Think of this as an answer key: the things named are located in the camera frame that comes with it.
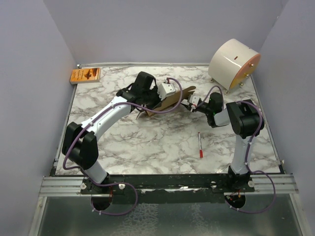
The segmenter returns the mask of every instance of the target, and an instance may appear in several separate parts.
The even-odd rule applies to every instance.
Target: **small book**
[[[99,82],[100,68],[75,69],[72,71],[70,83],[72,85],[80,83]]]

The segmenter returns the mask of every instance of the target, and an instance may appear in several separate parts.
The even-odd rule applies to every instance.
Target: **gray wall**
[[[208,63],[231,38],[260,50],[287,0],[44,2],[78,63]]]
[[[262,46],[255,83],[315,234],[315,1],[290,0]]]
[[[0,235],[27,235],[75,62],[42,0],[0,3]]]

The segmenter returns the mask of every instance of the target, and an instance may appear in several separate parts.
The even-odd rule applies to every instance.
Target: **bolt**
[[[254,186],[255,186],[255,183],[254,183],[252,180],[248,181],[247,184],[248,184],[248,186],[251,187],[251,188],[254,188]]]
[[[123,189],[126,187],[126,185],[123,184],[123,183],[120,183],[120,184],[118,185],[118,187],[119,187],[119,189],[123,190]]]
[[[85,184],[85,183],[81,183],[80,188],[81,188],[82,190],[84,190],[84,189],[86,189],[86,188],[87,188],[87,186],[86,186],[86,184]]]
[[[216,188],[216,187],[217,187],[217,183],[214,182],[214,181],[211,181],[211,187],[212,187],[212,188]]]

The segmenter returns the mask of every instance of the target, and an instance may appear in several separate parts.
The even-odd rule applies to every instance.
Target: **marker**
[[[202,158],[202,157],[203,157],[203,153],[202,153],[200,132],[198,132],[198,141],[199,141],[199,153],[200,153],[200,158]]]

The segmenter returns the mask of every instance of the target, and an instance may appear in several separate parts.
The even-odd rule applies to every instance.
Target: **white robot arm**
[[[260,117],[257,110],[251,106],[251,100],[231,102],[223,109],[223,97],[220,93],[213,92],[209,102],[202,102],[196,95],[191,95],[182,103],[192,112],[202,112],[208,119],[208,124],[215,128],[231,123],[236,134],[234,157],[229,166],[230,188],[237,190],[250,179],[249,165],[252,155],[252,145],[257,139]],[[260,130],[264,127],[262,119]]]
[[[97,141],[115,122],[135,109],[130,104],[121,103],[133,103],[154,109],[160,106],[166,97],[173,95],[175,92],[174,85],[165,83],[157,85],[152,75],[140,72],[134,83],[119,90],[113,100],[93,117],[81,124],[72,122],[68,125],[63,142],[63,154],[66,155],[78,134],[88,126],[81,136],[81,140],[78,140],[70,151],[69,159],[78,164],[81,170],[93,181],[102,183],[107,177],[107,172],[97,160]],[[97,117],[99,117],[97,122],[93,123],[92,121]]]

